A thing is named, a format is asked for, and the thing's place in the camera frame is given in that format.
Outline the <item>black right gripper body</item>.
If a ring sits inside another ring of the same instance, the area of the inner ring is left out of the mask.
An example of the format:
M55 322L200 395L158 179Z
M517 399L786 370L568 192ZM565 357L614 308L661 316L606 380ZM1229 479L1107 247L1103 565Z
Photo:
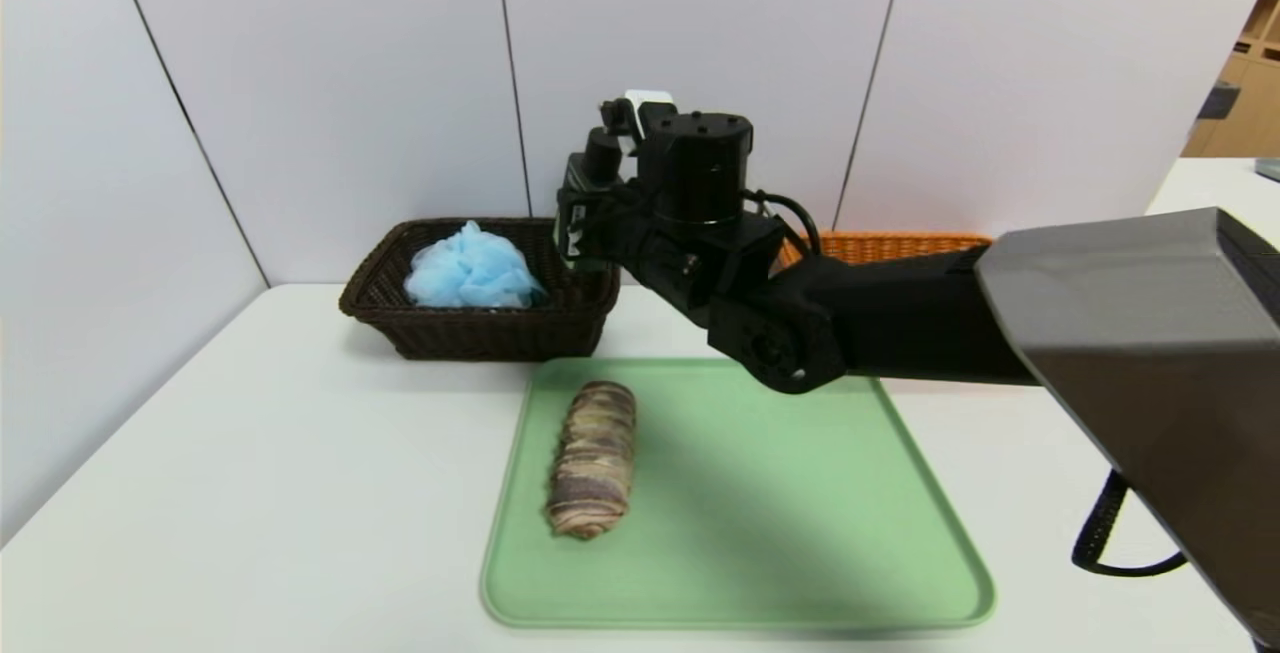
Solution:
M586 223L602 213L612 189L621 183L622 152L571 152L556 195L554 243L568 270L611 270L607 261L589 257L582 239Z

